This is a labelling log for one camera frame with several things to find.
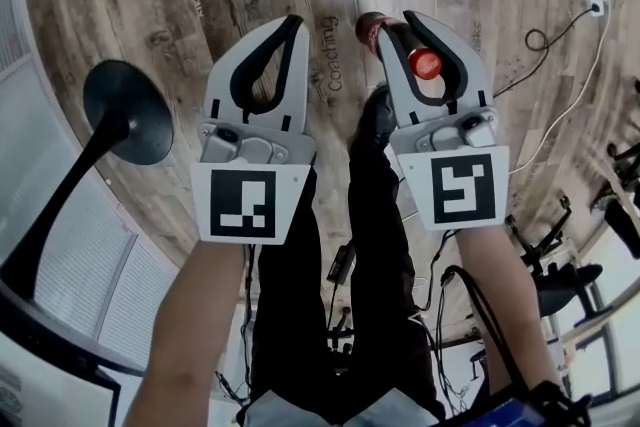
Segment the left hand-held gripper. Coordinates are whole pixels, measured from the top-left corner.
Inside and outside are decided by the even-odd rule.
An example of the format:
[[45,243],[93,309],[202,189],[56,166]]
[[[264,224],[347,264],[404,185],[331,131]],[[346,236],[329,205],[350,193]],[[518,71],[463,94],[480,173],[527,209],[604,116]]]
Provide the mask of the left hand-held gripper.
[[[288,15],[243,36],[211,69],[204,113],[212,119],[200,128],[202,155],[191,167],[201,240],[285,242],[317,148],[291,133],[306,125],[309,44],[303,18]],[[260,104],[253,85],[279,48],[276,92]]]

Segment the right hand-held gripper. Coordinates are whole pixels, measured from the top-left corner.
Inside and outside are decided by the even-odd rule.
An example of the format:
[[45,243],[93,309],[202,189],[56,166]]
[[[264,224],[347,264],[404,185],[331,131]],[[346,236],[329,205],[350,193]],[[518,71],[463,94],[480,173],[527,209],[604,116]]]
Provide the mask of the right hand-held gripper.
[[414,10],[403,15],[414,38],[440,61],[436,79],[418,78],[396,35],[381,28],[380,61],[401,127],[391,148],[418,214],[429,231],[499,226],[510,159],[497,141],[486,66],[450,26]]

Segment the red-capped dark bottle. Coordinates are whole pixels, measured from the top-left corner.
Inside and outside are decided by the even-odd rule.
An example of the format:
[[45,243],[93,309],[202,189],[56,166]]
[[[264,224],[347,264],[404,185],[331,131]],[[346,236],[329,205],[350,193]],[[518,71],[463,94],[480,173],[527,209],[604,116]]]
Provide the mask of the red-capped dark bottle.
[[441,59],[435,51],[429,49],[419,40],[407,22],[402,22],[380,12],[366,12],[359,16],[355,33],[358,40],[381,60],[377,40],[382,27],[388,28],[396,35],[402,52],[408,59],[411,71],[416,77],[429,81],[440,75]]

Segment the person's right forearm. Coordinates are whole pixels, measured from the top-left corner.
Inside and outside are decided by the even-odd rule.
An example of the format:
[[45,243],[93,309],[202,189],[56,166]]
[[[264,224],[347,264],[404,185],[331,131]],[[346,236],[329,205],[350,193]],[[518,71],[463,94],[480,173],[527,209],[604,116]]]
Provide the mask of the person's right forearm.
[[466,229],[456,241],[462,268],[486,297],[528,388],[544,381],[561,385],[542,330],[534,282],[505,229]]

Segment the person's left forearm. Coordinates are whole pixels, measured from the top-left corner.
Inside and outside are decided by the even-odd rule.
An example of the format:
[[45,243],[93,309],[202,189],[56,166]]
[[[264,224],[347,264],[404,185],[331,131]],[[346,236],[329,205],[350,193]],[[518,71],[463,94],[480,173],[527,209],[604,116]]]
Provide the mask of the person's left forearm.
[[156,314],[147,369],[123,427],[207,427],[244,267],[242,246],[196,243]]

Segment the person's black right shoe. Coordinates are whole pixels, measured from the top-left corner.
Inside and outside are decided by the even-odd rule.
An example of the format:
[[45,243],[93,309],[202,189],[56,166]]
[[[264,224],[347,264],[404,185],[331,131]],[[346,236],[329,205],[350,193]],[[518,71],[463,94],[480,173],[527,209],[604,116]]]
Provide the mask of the person's black right shoe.
[[356,131],[349,144],[349,155],[382,152],[397,127],[390,87],[382,84],[365,102]]

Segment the black power adapter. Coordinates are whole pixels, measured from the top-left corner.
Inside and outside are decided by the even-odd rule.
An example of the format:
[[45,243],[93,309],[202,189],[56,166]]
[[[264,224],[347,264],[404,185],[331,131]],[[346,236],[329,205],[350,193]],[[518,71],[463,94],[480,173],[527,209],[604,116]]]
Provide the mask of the black power adapter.
[[330,267],[327,280],[335,286],[343,285],[355,260],[355,255],[353,241],[341,245]]

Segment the person's black trousers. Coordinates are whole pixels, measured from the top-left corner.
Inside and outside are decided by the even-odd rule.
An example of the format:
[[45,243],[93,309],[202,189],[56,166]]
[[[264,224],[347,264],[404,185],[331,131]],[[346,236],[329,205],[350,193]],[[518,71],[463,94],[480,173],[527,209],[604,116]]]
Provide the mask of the person's black trousers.
[[343,374],[334,371],[327,344],[321,243],[312,209],[317,177],[310,174],[286,241],[262,248],[258,257],[248,407],[273,391],[323,414],[331,403],[369,405],[395,388],[441,422],[446,412],[433,382],[426,331],[417,319],[415,271],[396,203],[398,177],[385,149],[349,155],[349,168],[356,259],[350,286],[355,338],[348,368]]

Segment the black marbled pedestal table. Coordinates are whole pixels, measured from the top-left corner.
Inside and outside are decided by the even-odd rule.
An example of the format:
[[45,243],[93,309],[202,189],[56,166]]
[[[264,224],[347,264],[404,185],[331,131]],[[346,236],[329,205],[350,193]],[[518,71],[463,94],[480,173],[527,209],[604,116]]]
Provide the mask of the black marbled pedestal table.
[[140,376],[143,369],[82,334],[73,334],[34,303],[46,240],[64,204],[107,153],[136,165],[153,165],[169,153],[172,116],[153,81],[139,68],[106,60],[84,83],[84,111],[93,129],[79,157],[41,213],[0,264],[0,331],[36,357],[76,376],[106,367]]

